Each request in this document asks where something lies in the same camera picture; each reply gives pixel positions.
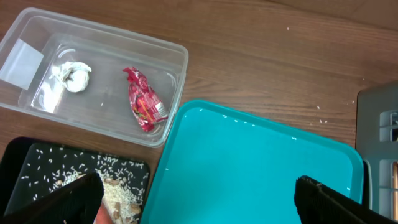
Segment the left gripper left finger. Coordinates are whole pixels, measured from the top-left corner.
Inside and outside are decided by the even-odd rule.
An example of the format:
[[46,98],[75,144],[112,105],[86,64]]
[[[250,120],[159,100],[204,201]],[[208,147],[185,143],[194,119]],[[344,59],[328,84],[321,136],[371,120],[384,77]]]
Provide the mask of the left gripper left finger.
[[104,187],[96,172],[70,182],[30,205],[1,218],[2,224],[92,224],[100,209]]

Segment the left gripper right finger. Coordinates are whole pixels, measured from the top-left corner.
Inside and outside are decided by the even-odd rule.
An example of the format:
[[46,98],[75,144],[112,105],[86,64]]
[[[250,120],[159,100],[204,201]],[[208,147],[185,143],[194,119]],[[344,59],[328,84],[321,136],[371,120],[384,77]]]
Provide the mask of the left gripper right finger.
[[302,224],[397,224],[308,176],[296,180],[294,204]]

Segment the orange carrot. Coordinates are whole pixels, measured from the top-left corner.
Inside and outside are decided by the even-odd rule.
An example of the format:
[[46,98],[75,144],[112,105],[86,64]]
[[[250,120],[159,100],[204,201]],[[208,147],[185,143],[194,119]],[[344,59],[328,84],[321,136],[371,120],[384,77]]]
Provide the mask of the orange carrot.
[[101,204],[95,217],[95,224],[113,224],[111,216],[109,215],[104,203]]

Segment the wooden chopstick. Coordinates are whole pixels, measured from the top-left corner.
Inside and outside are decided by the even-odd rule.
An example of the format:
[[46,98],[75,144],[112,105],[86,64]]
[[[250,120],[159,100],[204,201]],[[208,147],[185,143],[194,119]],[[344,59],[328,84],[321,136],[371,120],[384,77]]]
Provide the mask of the wooden chopstick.
[[397,161],[392,163],[392,217],[395,221],[398,221],[398,165]]

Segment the red snack wrapper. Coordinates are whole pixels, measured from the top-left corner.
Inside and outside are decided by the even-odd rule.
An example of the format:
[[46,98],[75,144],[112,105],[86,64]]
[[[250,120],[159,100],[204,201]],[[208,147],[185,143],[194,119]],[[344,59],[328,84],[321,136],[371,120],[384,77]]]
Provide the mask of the red snack wrapper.
[[168,112],[143,73],[135,67],[125,68],[123,71],[127,73],[133,115],[143,131],[152,131],[157,123],[168,119]]

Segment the black food waste tray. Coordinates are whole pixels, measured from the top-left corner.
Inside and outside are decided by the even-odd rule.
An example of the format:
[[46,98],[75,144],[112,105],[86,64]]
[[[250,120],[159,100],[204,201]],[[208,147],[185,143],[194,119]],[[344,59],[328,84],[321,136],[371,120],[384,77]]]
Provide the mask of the black food waste tray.
[[31,138],[1,162],[1,223],[139,223],[145,162]]

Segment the grey dishwasher rack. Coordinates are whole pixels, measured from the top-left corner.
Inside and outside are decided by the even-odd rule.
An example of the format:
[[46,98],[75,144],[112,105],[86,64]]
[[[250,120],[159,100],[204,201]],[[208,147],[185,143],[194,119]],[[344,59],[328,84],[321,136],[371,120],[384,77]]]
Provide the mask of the grey dishwasher rack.
[[392,163],[397,161],[396,81],[358,93],[355,148],[368,173],[366,196],[370,209],[394,220]]

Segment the rice and peanut scraps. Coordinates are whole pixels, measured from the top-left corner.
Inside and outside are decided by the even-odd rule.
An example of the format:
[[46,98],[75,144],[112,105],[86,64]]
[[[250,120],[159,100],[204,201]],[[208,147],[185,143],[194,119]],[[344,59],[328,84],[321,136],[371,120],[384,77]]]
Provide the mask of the rice and peanut scraps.
[[114,223],[137,223],[149,172],[143,162],[65,147],[35,148],[25,159],[14,188],[16,208],[30,204],[78,178],[96,172],[103,203]]

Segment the teal plastic tray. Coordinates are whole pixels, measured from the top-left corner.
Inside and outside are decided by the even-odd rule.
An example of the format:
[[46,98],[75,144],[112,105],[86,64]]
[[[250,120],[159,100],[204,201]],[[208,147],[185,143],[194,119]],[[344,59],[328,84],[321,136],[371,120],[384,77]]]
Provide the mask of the teal plastic tray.
[[177,111],[142,223],[298,223],[307,175],[355,202],[364,167],[349,145],[205,100]]

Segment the clear plastic bin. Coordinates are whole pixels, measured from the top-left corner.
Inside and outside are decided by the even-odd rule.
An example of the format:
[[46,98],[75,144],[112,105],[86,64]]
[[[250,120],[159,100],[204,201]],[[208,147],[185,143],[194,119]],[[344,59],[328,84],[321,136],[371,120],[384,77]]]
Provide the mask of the clear plastic bin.
[[[83,62],[88,86],[69,92],[53,67]],[[180,103],[185,47],[128,30],[36,8],[24,9],[1,39],[1,106],[147,147],[161,146]],[[168,119],[145,132],[130,107],[127,73],[142,72]]]

